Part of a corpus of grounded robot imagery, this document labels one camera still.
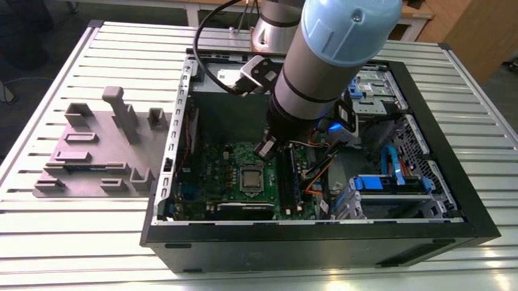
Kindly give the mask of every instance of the wire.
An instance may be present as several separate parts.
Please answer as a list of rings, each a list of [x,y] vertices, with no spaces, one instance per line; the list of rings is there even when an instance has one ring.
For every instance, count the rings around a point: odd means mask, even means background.
[[[187,155],[188,155],[188,150],[189,150],[189,148],[191,148],[189,144],[191,144],[191,138],[189,138],[189,136],[188,136],[188,118],[187,118],[187,120],[185,120],[185,154],[184,154],[184,159],[181,160],[181,164],[180,164],[180,166],[179,166],[177,169],[181,169],[183,166],[184,166],[184,164],[185,164]]]
[[[254,5],[256,6],[256,12],[258,12],[258,16],[260,15],[260,12],[259,12],[259,0],[254,0]]]
[[[307,171],[306,171],[306,175],[310,175],[318,168],[322,168],[326,163],[334,158],[334,155],[336,154],[336,152],[334,152],[331,155],[327,155],[324,157],[324,159],[322,160],[322,162],[319,162],[316,165],[314,165]]]
[[[315,132],[316,132],[316,129],[314,129],[314,131],[310,133],[310,137],[307,138],[307,143],[316,146],[316,145],[320,145],[322,143],[316,143],[316,142],[312,140],[312,139],[314,139]]]
[[[374,118],[371,118],[370,120],[367,120],[367,121],[362,124],[362,126],[360,126],[360,131],[362,131],[362,132],[366,132],[367,129],[368,129],[372,125],[375,125],[375,124],[378,124],[378,123],[380,123],[380,122],[383,122],[383,121],[395,121],[395,120],[398,120],[403,115],[404,115],[403,113],[392,113],[392,114],[386,115],[386,116],[374,117]]]
[[[288,141],[288,142],[292,142],[294,144],[302,144],[302,145],[306,146],[306,147],[323,147],[323,146],[319,145],[319,144],[306,144],[306,143],[302,142],[302,141]]]
[[[200,26],[197,27],[197,30],[196,30],[196,34],[193,36],[193,43],[192,43],[192,52],[193,52],[193,58],[196,59],[196,62],[199,63],[200,65],[200,68],[201,68],[201,71],[203,73],[209,77],[209,79],[212,80],[212,82],[228,93],[231,94],[235,94],[235,95],[239,95],[238,91],[235,91],[235,89],[232,89],[231,87],[228,87],[227,85],[224,85],[224,83],[218,79],[218,77],[212,74],[212,72],[207,69],[207,66],[204,65],[201,59],[200,59],[200,55],[199,55],[199,50],[197,50],[197,46],[199,46],[199,40],[200,40],[200,35],[201,35],[201,31],[203,31],[203,28],[205,26],[205,23],[208,22],[208,20],[218,14],[218,12],[223,11],[223,9],[226,9],[227,7],[232,6],[235,3],[238,3],[240,0],[231,0],[228,1],[227,3],[224,3],[223,5],[220,5],[215,10],[212,10],[209,12],[209,14],[205,16],[205,18],[201,20],[201,23],[200,23]]]
[[[250,4],[250,1],[246,1],[244,11],[243,11],[243,13],[242,13],[242,19],[239,20],[238,34],[239,34],[240,31],[242,31],[243,20],[244,20],[246,12],[248,11],[248,4]]]
[[[15,80],[11,80],[8,82],[4,82],[4,85],[8,85],[11,83],[15,83],[17,81],[23,81],[23,80],[48,80],[48,81],[53,81],[52,78],[44,78],[44,77],[23,77],[23,78],[17,78]]]
[[[331,159],[331,161],[327,163],[326,167],[323,167],[323,169],[320,170],[320,172],[316,174],[316,176],[315,176],[314,180],[311,181],[310,185],[307,185],[306,191],[304,191],[306,193],[308,193],[308,191],[310,191],[310,189],[311,189],[311,186],[315,184],[318,178],[320,178],[322,174],[323,174],[324,171],[328,169],[331,163],[332,163],[332,159]]]

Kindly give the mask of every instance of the robotic arm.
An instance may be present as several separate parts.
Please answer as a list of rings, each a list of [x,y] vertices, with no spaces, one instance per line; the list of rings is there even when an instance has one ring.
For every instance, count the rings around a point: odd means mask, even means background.
[[[306,1],[272,90],[270,129],[256,148],[262,158],[268,159],[288,140],[307,136],[334,107],[362,66],[380,51],[400,7],[400,0]],[[348,115],[356,119],[354,112]]]
[[[270,159],[290,140],[307,137],[334,108],[342,125],[356,130],[358,119],[347,98],[340,96],[364,63],[380,51],[400,17],[402,0],[267,0],[254,31],[254,49],[286,53],[283,68],[256,56],[242,68],[242,78],[228,88],[208,71],[197,53],[203,19],[193,39],[193,56],[214,82],[230,93],[244,95],[259,87],[271,90],[268,130],[255,153]]]

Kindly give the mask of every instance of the table surface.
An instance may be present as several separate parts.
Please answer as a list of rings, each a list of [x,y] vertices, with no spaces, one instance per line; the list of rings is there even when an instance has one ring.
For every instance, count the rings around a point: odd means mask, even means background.
[[[176,2],[192,2],[192,3],[203,3],[203,4],[218,4],[222,5],[228,0],[167,0],[167,1],[176,1]],[[236,5],[246,5],[246,1],[238,2]],[[434,12],[431,11],[430,7],[427,6],[426,2],[422,3],[422,6],[419,9],[411,8],[406,5],[406,1],[402,6],[402,18],[424,18],[424,19],[432,19],[435,16]]]
[[[387,42],[376,59],[406,63],[502,238],[408,268],[172,273],[139,246],[144,198],[37,199],[36,179],[71,102],[109,110],[104,86],[124,87],[136,112],[173,111],[195,29],[105,22],[89,27],[0,166],[0,287],[95,290],[511,290],[518,286],[515,133],[470,76],[435,44]],[[250,50],[248,33],[207,29],[203,48]]]

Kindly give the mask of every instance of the white table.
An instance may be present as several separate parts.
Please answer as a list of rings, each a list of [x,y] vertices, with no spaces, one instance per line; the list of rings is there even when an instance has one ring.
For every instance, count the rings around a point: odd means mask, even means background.
[[[97,3],[97,4],[116,4],[116,5],[133,5],[133,6],[148,6],[148,7],[163,7],[163,8],[181,8],[187,13],[187,23],[191,27],[197,27],[200,23],[199,11],[200,10],[214,10],[219,5],[197,3],[197,2],[185,2],[175,0],[53,0],[64,1],[69,6],[71,12],[77,12],[77,6],[73,3],[85,2],[85,3]],[[243,12],[244,6],[232,5],[227,7],[224,11],[230,12]],[[398,24],[407,25],[402,41],[415,41],[422,29],[424,28],[426,22],[432,18],[432,15],[414,14],[411,18],[402,18],[398,21]]]
[[[456,60],[435,44],[388,42],[462,162],[502,238],[408,268],[173,274],[139,246],[144,198],[37,199],[36,179],[71,102],[109,110],[104,86],[135,111],[173,111],[189,27],[105,22],[89,27],[0,166],[0,287],[92,290],[513,290],[518,286],[517,135]],[[250,50],[248,33],[208,29],[204,48]]]

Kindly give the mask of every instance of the gray block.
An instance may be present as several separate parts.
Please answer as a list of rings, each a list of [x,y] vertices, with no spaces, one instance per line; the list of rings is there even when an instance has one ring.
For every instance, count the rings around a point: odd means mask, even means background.
[[[123,179],[103,178],[100,179],[100,188],[105,193],[124,192],[128,190]]]
[[[92,156],[88,152],[56,152],[56,161],[64,162],[88,162]]]
[[[105,171],[111,175],[127,175],[131,172],[131,168],[125,162],[107,162]]]
[[[124,90],[121,87],[107,86],[103,92],[103,100],[109,103],[115,113],[116,121],[123,129],[129,144],[140,141],[136,132],[136,115],[132,107],[127,107],[123,101]]]
[[[64,137],[64,141],[68,143],[71,142],[91,142],[96,143],[99,141],[99,137],[93,132],[79,132],[79,133],[69,133]]]
[[[56,178],[39,179],[33,185],[44,193],[63,192],[65,184]]]
[[[93,114],[89,110],[88,104],[85,103],[71,103],[67,111],[64,112],[64,117],[73,127],[88,126],[85,118],[91,116],[93,116]]]
[[[121,179],[127,187],[125,191],[117,192],[117,197],[147,197],[149,191],[135,180],[131,182],[131,170],[136,169],[140,176],[145,178],[149,168],[149,177],[157,177],[161,166],[161,155],[165,148],[167,130],[151,130],[148,123],[148,112],[135,114],[137,123],[143,124],[136,128],[141,137],[140,143],[129,144],[121,128],[117,128],[112,121],[112,112],[92,112],[85,117],[87,127],[72,127],[67,125],[59,140],[55,152],[45,165],[40,179],[59,179],[67,187],[60,191],[33,190],[36,197],[111,197],[113,192],[105,192],[100,187],[104,178]],[[71,135],[81,136],[95,133],[96,142],[65,141]],[[56,160],[59,152],[68,153],[64,160]],[[89,159],[80,159],[77,152],[88,152]]]
[[[149,108],[147,112],[147,123],[152,130],[167,130],[169,125],[167,124],[165,112],[161,108]]]
[[[43,168],[43,170],[49,173],[51,175],[53,174],[67,174],[68,171],[64,167],[65,162],[64,161],[56,161],[56,162],[48,162]]]
[[[155,177],[149,168],[145,169],[144,177],[140,176],[140,173],[136,169],[132,169],[129,182],[135,187],[135,189],[141,191],[149,191],[153,181],[155,181]]]

